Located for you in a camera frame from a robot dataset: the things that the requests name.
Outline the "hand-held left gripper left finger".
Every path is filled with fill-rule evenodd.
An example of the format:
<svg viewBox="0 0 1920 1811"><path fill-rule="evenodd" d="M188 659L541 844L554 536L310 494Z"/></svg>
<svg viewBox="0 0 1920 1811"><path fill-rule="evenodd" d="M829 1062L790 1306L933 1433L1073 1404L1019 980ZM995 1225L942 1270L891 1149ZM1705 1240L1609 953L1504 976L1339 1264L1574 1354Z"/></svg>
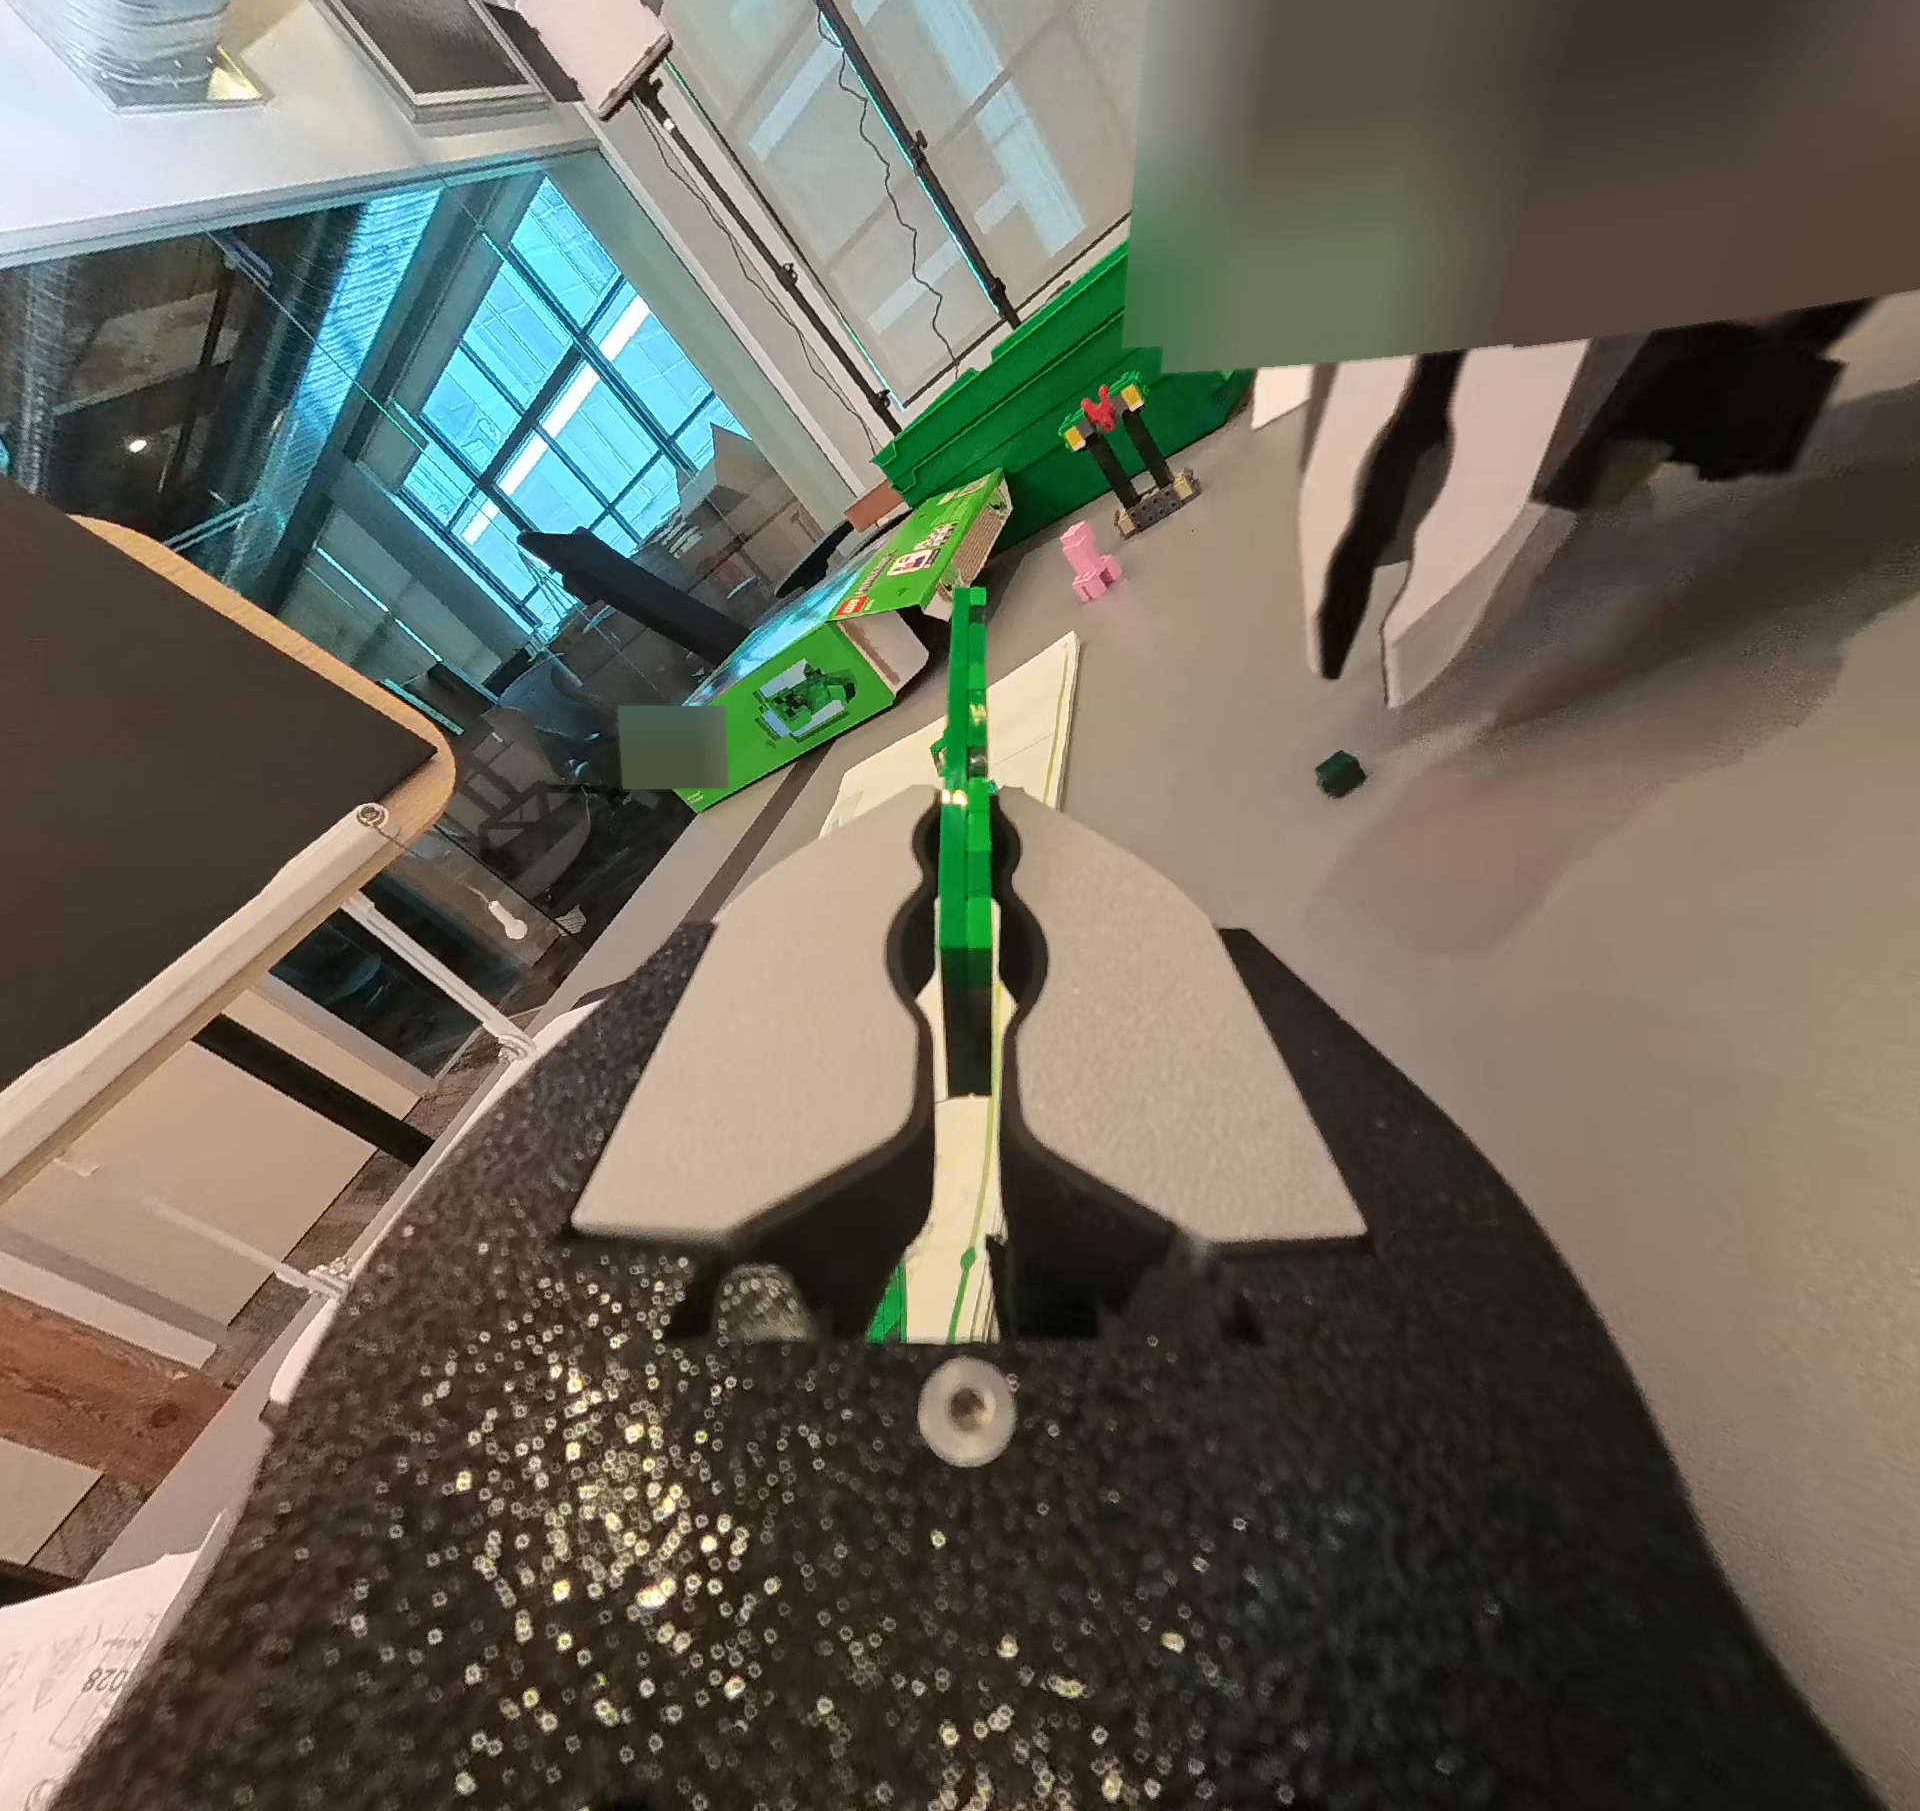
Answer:
<svg viewBox="0 0 1920 1811"><path fill-rule="evenodd" d="M933 1186L907 936L938 818L938 792L899 792L718 914L575 1230L765 1260L903 1259Z"/></svg>

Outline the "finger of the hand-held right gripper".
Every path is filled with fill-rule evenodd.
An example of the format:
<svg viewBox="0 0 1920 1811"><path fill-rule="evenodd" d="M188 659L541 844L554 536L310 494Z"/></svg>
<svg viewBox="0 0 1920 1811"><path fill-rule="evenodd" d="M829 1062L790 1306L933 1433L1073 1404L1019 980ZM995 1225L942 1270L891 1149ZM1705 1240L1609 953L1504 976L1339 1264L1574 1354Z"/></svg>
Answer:
<svg viewBox="0 0 1920 1811"><path fill-rule="evenodd" d="M1358 359L1311 369L1299 539L1309 667L1324 680L1343 676L1418 480L1448 446L1463 359Z"/></svg>
<svg viewBox="0 0 1920 1811"><path fill-rule="evenodd" d="M1588 340L1485 346L1453 387L1446 475L1413 529L1403 591L1383 625L1391 709L1413 705L1483 625L1504 576L1554 515L1556 436Z"/></svg>

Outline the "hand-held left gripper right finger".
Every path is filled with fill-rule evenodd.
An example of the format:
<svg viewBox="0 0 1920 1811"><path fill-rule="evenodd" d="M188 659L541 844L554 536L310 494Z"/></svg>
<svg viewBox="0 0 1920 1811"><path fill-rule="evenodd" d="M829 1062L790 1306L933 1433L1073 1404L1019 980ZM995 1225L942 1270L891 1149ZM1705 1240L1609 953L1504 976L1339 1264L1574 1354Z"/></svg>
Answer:
<svg viewBox="0 0 1920 1811"><path fill-rule="evenodd" d="M1368 1225L1213 918L1153 865L1006 795L1006 927L1033 939L1002 1052L1008 1217L1112 1200L1223 1256L1358 1247Z"/></svg>

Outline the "green brick plate assembly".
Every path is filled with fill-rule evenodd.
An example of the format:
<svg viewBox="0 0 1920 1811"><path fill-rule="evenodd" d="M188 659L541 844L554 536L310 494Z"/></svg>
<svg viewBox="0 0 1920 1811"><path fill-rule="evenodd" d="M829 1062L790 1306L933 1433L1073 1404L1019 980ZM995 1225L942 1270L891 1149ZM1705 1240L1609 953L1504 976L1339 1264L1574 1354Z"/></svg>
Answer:
<svg viewBox="0 0 1920 1811"><path fill-rule="evenodd" d="M987 703L987 595L979 587L961 587L950 600L935 869L935 961L947 1096L954 1100L986 1097L993 1083L995 786L989 776Z"/></svg>

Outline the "grey desk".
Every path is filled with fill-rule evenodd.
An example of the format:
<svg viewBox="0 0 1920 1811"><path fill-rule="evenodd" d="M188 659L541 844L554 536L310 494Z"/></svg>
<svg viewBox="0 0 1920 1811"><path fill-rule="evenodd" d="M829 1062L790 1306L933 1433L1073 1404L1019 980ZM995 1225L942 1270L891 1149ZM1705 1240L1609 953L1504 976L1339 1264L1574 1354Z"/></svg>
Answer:
<svg viewBox="0 0 1920 1811"><path fill-rule="evenodd" d="M974 1498L1019 1656L899 1691L926 1786L853 1780L853 1677L760 1786L659 1808L1817 1808L1789 1707L1685 1702L1626 1603L1656 1493L1883 1808L1917 1808L1917 299L1843 349L1799 475L1665 477L1573 530L1401 715L1300 662L1305 424L1088 610L1070 815L1276 957L1336 1152L1440 1235L1339 1328L1073 1386L1071 1485ZM1368 771L1330 800L1313 768Z"/></svg>

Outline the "black brick tower model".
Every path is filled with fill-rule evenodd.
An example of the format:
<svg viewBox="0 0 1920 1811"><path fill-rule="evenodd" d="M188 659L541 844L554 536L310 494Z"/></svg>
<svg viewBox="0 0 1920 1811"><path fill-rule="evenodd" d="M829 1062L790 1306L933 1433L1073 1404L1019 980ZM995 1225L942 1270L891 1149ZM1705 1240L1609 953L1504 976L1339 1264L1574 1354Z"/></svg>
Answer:
<svg viewBox="0 0 1920 1811"><path fill-rule="evenodd" d="M1091 458L1094 469L1117 502L1114 529L1123 541L1166 525L1203 494L1190 469L1170 462L1151 432L1147 385L1138 371L1121 371L1061 421L1063 444Z"/></svg>

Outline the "green plastic bin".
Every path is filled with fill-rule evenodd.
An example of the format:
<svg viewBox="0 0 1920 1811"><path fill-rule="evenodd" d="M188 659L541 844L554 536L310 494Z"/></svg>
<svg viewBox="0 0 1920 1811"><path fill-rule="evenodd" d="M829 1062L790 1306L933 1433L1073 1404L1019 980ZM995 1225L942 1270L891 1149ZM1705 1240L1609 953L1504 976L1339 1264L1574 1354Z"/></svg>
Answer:
<svg viewBox="0 0 1920 1811"><path fill-rule="evenodd" d="M1117 396L1123 385L1139 385L1147 428L1170 462L1226 426L1255 371L1166 373L1158 350L1123 342L1126 288L1127 247L1120 244L926 407L878 454L899 500L922 505L998 472L1012 505L1001 542L1012 550L1107 498L1091 455L1063 439L1067 424L1085 421L1081 407L1103 387Z"/></svg>

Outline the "green toy set box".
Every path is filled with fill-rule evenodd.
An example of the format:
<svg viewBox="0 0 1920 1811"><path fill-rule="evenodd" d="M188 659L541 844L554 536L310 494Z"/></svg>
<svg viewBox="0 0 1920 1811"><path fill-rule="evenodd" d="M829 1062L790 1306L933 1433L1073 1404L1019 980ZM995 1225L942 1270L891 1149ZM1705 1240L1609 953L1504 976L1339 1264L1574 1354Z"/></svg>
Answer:
<svg viewBox="0 0 1920 1811"><path fill-rule="evenodd" d="M677 795L705 812L890 709L927 671L954 593L974 587L1011 518L1006 475L987 472L916 505L759 625L689 700L727 721L727 772Z"/></svg>

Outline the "open building instruction booklet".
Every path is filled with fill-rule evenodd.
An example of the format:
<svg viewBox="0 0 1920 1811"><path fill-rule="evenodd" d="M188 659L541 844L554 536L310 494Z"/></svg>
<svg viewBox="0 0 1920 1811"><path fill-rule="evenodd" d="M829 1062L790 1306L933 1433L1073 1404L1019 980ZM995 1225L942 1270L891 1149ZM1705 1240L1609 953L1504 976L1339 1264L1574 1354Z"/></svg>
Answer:
<svg viewBox="0 0 1920 1811"><path fill-rule="evenodd" d="M989 779L1058 806L1070 772L1077 672L1077 636L1047 647L989 686ZM841 780L822 840L878 812L903 792L939 780L939 721L878 751ZM935 1178L933 1203L918 1238L903 1256L869 1328L872 1345L981 1345L993 1339L995 1295L989 1247L1004 1235L998 1169L998 1091L947 1097L944 1047L933 1052Z"/></svg>

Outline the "black office chair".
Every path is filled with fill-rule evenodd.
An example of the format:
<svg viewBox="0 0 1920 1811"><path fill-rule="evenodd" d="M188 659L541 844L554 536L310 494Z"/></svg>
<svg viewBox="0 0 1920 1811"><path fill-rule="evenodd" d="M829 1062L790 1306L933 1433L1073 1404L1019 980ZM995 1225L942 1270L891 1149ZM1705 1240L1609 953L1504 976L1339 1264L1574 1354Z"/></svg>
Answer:
<svg viewBox="0 0 1920 1811"><path fill-rule="evenodd" d="M575 600L610 606L709 667L723 667L751 638L751 626L695 600L589 530L525 530L515 546L554 570Z"/></svg>

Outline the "black board on white stand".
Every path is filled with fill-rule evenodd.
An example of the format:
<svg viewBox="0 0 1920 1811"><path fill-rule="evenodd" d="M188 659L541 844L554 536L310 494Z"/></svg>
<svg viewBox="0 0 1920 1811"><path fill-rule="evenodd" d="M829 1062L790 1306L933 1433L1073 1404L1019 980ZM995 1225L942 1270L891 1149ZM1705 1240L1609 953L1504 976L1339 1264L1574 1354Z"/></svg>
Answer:
<svg viewBox="0 0 1920 1811"><path fill-rule="evenodd" d="M438 825L458 763L179 554L3 494L14 1199Z"/></svg>

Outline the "crumpled white paper bag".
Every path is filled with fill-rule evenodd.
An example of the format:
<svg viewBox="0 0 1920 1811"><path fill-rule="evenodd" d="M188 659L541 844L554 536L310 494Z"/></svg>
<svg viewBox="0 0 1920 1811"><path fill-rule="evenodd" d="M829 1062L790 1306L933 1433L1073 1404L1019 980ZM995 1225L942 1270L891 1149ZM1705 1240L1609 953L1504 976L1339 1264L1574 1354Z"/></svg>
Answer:
<svg viewBox="0 0 1920 1811"><path fill-rule="evenodd" d="M195 1552L3 1609L3 1808L58 1797L131 1685Z"/></svg>

